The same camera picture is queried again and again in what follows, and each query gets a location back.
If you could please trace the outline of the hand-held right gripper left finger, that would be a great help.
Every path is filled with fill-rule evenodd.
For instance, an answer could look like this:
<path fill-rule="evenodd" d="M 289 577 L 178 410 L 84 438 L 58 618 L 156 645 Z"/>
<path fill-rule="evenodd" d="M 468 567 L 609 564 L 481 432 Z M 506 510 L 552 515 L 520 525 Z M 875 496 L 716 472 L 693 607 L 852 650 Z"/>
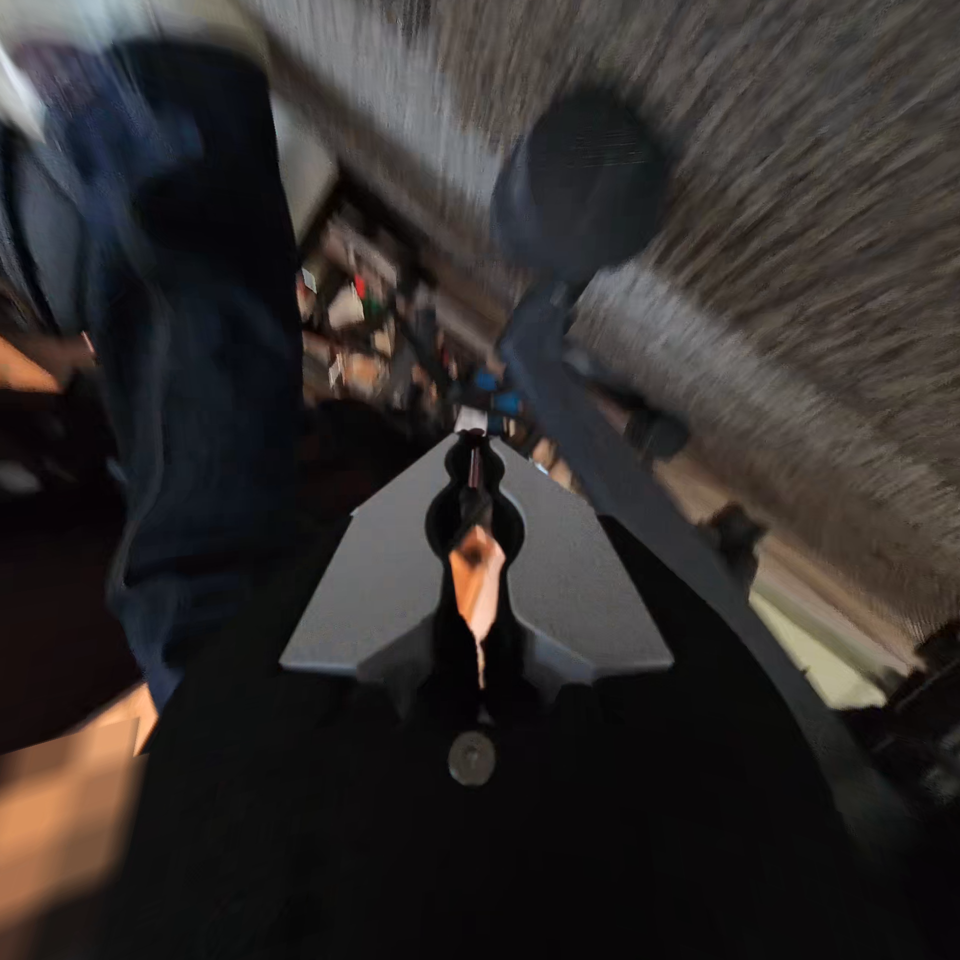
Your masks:
<path fill-rule="evenodd" d="M 449 548 L 436 549 L 427 519 L 457 490 L 450 454 L 471 455 L 480 434 L 454 434 L 352 514 L 290 639 L 280 666 L 386 690 L 408 713 L 437 666 L 436 616 Z"/>

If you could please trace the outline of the dark blue cloth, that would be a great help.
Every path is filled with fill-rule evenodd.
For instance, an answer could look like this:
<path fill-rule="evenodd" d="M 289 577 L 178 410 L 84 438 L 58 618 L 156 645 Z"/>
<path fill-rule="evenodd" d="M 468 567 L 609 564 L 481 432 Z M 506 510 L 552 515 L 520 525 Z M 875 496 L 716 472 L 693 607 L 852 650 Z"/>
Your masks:
<path fill-rule="evenodd" d="M 78 174 L 83 315 L 125 481 L 106 592 L 161 714 L 294 540 L 297 248 L 249 56 L 136 40 L 82 65 L 50 133 Z"/>

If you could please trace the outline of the black office chair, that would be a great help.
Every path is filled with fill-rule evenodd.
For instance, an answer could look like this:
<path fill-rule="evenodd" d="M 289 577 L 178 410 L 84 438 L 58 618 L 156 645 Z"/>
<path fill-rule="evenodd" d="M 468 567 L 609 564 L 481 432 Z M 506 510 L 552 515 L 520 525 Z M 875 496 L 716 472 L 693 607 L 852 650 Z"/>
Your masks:
<path fill-rule="evenodd" d="M 510 150 L 491 196 L 497 244 L 533 277 L 499 354 L 627 570 L 654 558 L 721 613 L 747 605 L 764 529 L 737 506 L 704 527 L 685 519 L 598 406 L 603 365 L 567 341 L 594 278 L 655 238 L 669 175 L 669 156 L 649 126 L 612 90 L 582 88 L 546 108 Z"/>

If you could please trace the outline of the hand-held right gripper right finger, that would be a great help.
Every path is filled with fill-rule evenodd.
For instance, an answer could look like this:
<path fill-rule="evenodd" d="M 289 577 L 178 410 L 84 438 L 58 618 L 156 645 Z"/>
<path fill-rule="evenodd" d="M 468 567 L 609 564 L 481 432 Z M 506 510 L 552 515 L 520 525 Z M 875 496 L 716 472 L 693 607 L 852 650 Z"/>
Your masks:
<path fill-rule="evenodd" d="M 660 673 L 662 632 L 594 510 L 480 437 L 480 691 L 550 701 L 566 685 Z"/>

